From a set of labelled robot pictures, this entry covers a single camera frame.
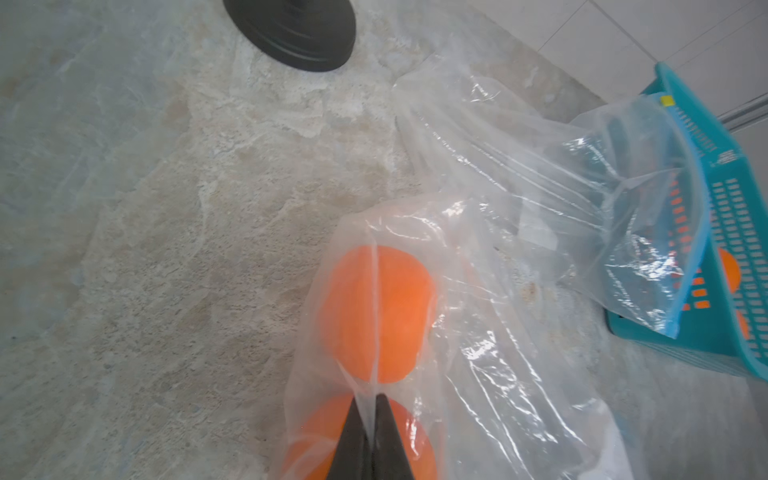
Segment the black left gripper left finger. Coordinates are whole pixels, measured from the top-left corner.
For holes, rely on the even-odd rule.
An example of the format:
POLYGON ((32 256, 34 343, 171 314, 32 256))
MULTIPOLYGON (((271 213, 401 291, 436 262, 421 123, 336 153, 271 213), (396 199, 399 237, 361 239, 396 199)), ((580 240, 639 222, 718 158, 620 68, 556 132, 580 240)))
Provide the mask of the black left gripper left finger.
POLYGON ((372 453, 357 401, 352 399, 326 480, 371 480, 372 453))

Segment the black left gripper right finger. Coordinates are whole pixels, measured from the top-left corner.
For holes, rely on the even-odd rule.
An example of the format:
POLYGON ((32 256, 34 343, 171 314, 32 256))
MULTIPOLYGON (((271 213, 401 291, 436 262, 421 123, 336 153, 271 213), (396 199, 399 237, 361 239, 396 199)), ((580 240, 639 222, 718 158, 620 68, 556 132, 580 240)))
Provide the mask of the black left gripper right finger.
POLYGON ((372 447, 372 478, 414 480, 407 449, 409 413, 385 394, 376 396, 372 447))

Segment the orange fruit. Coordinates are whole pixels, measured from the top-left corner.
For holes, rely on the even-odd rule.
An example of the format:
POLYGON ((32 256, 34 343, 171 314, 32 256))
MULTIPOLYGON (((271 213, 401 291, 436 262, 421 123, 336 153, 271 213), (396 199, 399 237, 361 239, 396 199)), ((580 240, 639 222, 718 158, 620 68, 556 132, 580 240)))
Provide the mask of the orange fruit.
POLYGON ((436 283, 416 257, 363 245, 336 263, 318 320, 348 374, 389 384, 415 368, 436 301, 436 283))
POLYGON ((424 427, 404 406, 380 394, 373 434, 352 394, 319 407, 288 443, 282 479, 436 479, 437 459, 424 427))
POLYGON ((742 279, 739 263, 726 249, 719 248, 718 252, 729 291, 735 293, 739 289, 742 279))

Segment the clear zip-top bag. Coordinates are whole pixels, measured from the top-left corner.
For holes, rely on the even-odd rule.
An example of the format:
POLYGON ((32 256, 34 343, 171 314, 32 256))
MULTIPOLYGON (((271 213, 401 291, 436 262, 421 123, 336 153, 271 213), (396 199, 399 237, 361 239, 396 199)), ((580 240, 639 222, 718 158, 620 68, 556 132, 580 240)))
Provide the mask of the clear zip-top bag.
POLYGON ((524 241, 547 275, 676 338, 710 231, 684 85, 664 64, 639 95, 568 122, 444 57, 393 88, 423 181, 474 195, 500 243, 524 241))
POLYGON ((478 206, 455 195, 383 203, 344 216, 301 312, 284 399, 294 433, 329 400, 352 394, 373 434, 378 394, 404 406, 434 448, 436 479, 629 479, 632 468, 606 403, 545 340, 504 278, 478 206), (331 272, 350 250, 388 246, 416 257, 437 287, 435 319, 415 368, 395 383, 351 376, 327 348, 318 314, 331 272))

